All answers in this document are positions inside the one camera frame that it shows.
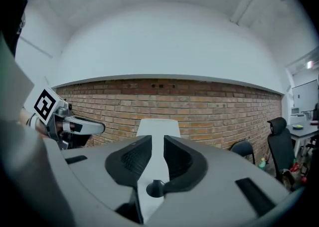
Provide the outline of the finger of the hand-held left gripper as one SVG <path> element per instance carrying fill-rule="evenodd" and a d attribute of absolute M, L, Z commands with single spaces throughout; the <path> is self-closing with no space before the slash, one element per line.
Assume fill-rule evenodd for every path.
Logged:
<path fill-rule="evenodd" d="M 85 118 L 72 117 L 72 124 L 74 125 L 72 131 L 78 135 L 95 135 L 105 131 L 103 123 Z"/>

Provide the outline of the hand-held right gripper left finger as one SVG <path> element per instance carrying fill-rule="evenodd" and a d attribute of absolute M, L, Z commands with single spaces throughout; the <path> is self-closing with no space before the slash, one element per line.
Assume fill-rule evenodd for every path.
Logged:
<path fill-rule="evenodd" d="M 138 180 L 152 155 L 152 137 L 137 136 L 97 147 L 62 151 L 85 189 L 118 215 L 144 223 Z"/>

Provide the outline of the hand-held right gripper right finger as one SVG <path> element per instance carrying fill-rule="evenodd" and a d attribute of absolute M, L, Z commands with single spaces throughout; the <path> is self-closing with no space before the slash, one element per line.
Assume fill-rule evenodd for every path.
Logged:
<path fill-rule="evenodd" d="M 169 181 L 152 224 L 257 223 L 289 192 L 236 153 L 174 136 L 164 137 Z"/>

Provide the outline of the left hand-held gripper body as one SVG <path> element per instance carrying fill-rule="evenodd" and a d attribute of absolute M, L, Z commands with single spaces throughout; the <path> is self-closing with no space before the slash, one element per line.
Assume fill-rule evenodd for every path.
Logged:
<path fill-rule="evenodd" d="M 61 150 L 71 148 L 71 133 L 57 134 L 55 122 L 67 121 L 72 116 L 72 105 L 57 95 L 51 88 L 44 88 L 39 95 L 33 109 L 44 124 L 46 134 L 55 140 Z"/>

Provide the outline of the person's left forearm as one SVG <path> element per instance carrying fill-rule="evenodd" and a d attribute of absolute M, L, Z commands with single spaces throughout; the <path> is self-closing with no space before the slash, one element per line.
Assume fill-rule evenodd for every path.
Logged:
<path fill-rule="evenodd" d="M 31 119 L 33 118 L 34 113 L 27 111 L 24 107 L 19 112 L 18 121 L 20 124 L 30 126 Z"/>

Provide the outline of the person's left hand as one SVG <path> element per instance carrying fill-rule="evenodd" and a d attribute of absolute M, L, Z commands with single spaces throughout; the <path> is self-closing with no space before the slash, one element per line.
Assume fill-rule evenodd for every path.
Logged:
<path fill-rule="evenodd" d="M 56 127 L 57 134 L 71 133 L 72 128 L 74 128 L 74 124 L 68 121 L 56 121 L 55 127 Z"/>

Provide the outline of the black folding chair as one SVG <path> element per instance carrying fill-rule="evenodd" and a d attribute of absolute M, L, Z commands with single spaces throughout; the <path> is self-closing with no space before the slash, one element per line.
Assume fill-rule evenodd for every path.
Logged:
<path fill-rule="evenodd" d="M 230 151 L 234 152 L 242 157 L 246 157 L 246 156 L 251 155 L 252 160 L 253 160 L 253 164 L 255 164 L 255 156 L 254 156 L 253 146 L 249 141 L 243 140 L 243 141 L 239 141 L 239 142 L 233 144 Z"/>

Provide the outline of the black mesh office chair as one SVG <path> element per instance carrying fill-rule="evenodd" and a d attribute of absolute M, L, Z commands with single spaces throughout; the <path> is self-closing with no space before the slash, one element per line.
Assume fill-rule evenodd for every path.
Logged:
<path fill-rule="evenodd" d="M 288 190 L 295 191 L 300 186 L 300 165 L 296 160 L 291 134 L 287 129 L 286 120 L 277 117 L 269 120 L 271 134 L 268 135 L 268 145 L 273 158 L 276 179 Z"/>

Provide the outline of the white table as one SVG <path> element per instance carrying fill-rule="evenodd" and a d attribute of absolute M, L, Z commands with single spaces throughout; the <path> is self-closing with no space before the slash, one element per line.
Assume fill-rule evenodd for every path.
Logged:
<path fill-rule="evenodd" d="M 140 197 L 140 210 L 143 217 L 143 223 L 146 224 L 151 216 L 164 202 L 164 197 L 154 198 L 145 194 Z"/>

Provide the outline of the grey top desk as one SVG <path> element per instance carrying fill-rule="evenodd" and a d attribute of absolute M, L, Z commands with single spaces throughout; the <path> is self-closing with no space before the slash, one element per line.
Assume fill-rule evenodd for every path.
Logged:
<path fill-rule="evenodd" d="M 290 131 L 291 138 L 295 140 L 294 153 L 295 157 L 298 156 L 299 151 L 301 151 L 300 156 L 303 156 L 306 149 L 307 141 L 311 137 L 319 134 L 319 121 L 306 121 L 303 123 L 298 123 L 295 125 L 303 125 L 303 129 L 297 130 L 293 129 L 294 124 L 287 126 L 287 129 Z"/>

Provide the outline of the whiteboard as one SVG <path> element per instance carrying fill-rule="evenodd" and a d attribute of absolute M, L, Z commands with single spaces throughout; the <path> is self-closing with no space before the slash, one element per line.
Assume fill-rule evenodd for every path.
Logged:
<path fill-rule="evenodd" d="M 292 88 L 294 107 L 300 112 L 313 111 L 319 102 L 319 85 L 317 80 Z"/>

